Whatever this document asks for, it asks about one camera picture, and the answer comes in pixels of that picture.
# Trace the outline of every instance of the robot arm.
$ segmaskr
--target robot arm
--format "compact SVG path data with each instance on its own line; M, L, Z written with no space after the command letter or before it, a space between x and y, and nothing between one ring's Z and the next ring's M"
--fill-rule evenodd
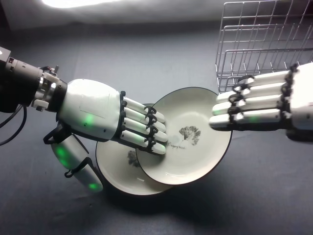
M17 106L55 112L57 127L44 137L65 176L76 177L91 191L103 186L88 151L76 135L95 141L113 140L153 154L165 154L164 116L103 83L76 79L68 84L57 77L58 67L36 68L10 56L0 47L0 112Z
M287 129L291 139L295 134L300 139L313 136L312 72L309 63L242 77L239 81L244 83L217 97L210 126L220 131Z

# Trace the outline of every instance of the wire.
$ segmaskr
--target wire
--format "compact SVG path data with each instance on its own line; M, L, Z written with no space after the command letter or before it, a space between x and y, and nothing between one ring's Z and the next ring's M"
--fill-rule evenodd
M2 128L5 124L7 124L12 118L15 117L15 115L21 110L22 105L20 105L14 113L11 114L10 117L8 117L4 122L0 123L0 128Z
M0 146L6 144L6 143L9 143L12 139L14 139L20 132L21 130L23 129L25 123L26 123L26 119L27 119L27 109L26 109L26 106L23 106L23 110L24 110L24 116L23 116L23 121L20 125L20 127L18 128L18 130L10 137L8 138L7 140L3 141L3 142L0 142Z

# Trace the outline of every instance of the white plate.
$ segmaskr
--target white plate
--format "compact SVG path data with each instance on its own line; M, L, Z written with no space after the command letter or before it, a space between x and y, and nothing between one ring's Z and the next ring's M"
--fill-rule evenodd
M148 176L164 184L186 184L221 161L232 132L215 131L209 126L216 96L205 88L189 87L166 95L154 105L166 118L169 140L163 156L136 150Z
M104 177L123 192L152 195L172 187L149 178L138 163L135 149L117 142L98 142L96 160Z

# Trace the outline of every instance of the wire basket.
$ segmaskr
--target wire basket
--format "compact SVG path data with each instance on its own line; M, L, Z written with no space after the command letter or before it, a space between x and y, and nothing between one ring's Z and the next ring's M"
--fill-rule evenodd
M313 0L224 4L216 54L219 93L243 75L284 71L312 62Z

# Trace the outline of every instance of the white light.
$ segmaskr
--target white light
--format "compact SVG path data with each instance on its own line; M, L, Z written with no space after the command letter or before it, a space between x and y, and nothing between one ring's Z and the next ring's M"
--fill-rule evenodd
M72 8L78 6L96 5L113 1L120 0L43 0L43 3L56 8Z

